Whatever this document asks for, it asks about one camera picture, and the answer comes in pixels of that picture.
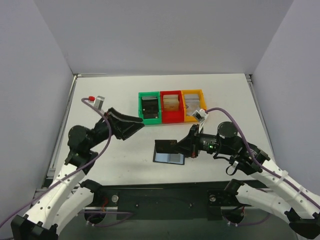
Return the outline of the black card holders stack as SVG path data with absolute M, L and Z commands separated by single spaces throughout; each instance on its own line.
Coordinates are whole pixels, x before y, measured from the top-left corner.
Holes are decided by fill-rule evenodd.
M 159 118 L 159 103 L 156 96 L 143 96 L 141 98 L 141 107 L 144 119 Z

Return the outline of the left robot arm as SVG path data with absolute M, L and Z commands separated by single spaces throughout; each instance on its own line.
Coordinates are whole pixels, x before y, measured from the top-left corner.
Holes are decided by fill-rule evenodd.
M 63 228 L 86 206 L 103 200 L 101 184 L 83 180 L 101 156 L 92 149 L 115 136 L 126 140 L 144 127 L 139 117 L 124 115 L 109 108 L 100 113 L 94 128 L 73 126 L 68 132 L 69 153 L 47 192 L 23 216 L 11 221 L 15 240 L 56 240 Z

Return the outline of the grey cards stack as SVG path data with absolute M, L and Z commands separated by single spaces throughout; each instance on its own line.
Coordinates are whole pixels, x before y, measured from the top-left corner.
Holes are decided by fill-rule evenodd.
M 185 94 L 184 95 L 186 112 L 192 114 L 196 109 L 200 108 L 200 97 L 198 94 Z

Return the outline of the black leather card holder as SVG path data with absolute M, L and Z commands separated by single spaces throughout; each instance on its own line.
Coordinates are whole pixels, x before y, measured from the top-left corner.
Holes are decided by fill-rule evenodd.
M 170 162 L 170 154 L 179 154 L 179 153 L 157 153 L 156 151 L 153 154 L 152 161 L 154 163 L 161 163 L 161 164 L 173 164 L 173 165 L 184 165 L 185 164 L 185 156 L 181 155 L 181 162 Z

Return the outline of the green plastic bin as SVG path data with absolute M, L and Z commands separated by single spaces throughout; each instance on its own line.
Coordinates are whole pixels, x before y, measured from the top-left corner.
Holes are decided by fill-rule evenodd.
M 160 125 L 162 123 L 159 91 L 138 93 L 138 115 L 145 125 Z

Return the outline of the yellow plastic bin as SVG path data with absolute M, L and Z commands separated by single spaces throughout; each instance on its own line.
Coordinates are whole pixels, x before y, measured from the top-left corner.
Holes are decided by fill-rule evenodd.
M 185 108 L 184 122 L 196 122 L 197 120 L 192 116 L 192 113 L 198 109 L 207 109 L 203 91 L 201 89 L 186 89 L 181 90 L 181 95 Z

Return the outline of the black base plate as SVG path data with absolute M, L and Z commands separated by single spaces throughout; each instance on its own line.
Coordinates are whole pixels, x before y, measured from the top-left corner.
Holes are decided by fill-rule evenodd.
M 239 213 L 245 206 L 224 191 L 227 184 L 222 181 L 103 185 L 86 208 L 116 209 L 120 212 L 118 220 L 128 213 L 133 214 L 132 220 L 220 220 L 222 207 Z

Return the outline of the beige cards stack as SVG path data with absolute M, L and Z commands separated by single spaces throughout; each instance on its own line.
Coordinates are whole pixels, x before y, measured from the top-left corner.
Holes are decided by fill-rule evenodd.
M 179 95 L 178 94 L 167 94 L 162 98 L 163 109 L 165 111 L 178 111 L 179 110 Z

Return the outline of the red plastic bin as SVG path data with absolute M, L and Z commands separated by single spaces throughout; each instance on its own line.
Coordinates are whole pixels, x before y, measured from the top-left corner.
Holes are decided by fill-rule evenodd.
M 165 98 L 174 95 L 174 107 L 165 107 Z M 185 105 L 180 90 L 160 91 L 162 124 L 183 123 L 185 120 Z

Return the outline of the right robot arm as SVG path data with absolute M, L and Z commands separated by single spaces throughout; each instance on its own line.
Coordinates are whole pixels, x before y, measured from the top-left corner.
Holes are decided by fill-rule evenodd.
M 218 125 L 215 135 L 205 134 L 199 124 L 194 124 L 188 135 L 180 141 L 171 140 L 174 153 L 186 158 L 196 158 L 201 151 L 219 154 L 235 171 L 263 183 L 272 193 L 254 190 L 247 184 L 232 179 L 223 192 L 224 201 L 251 205 L 271 213 L 288 223 L 298 235 L 313 240 L 320 235 L 320 197 L 297 183 L 282 170 L 263 150 L 245 142 L 232 122 Z

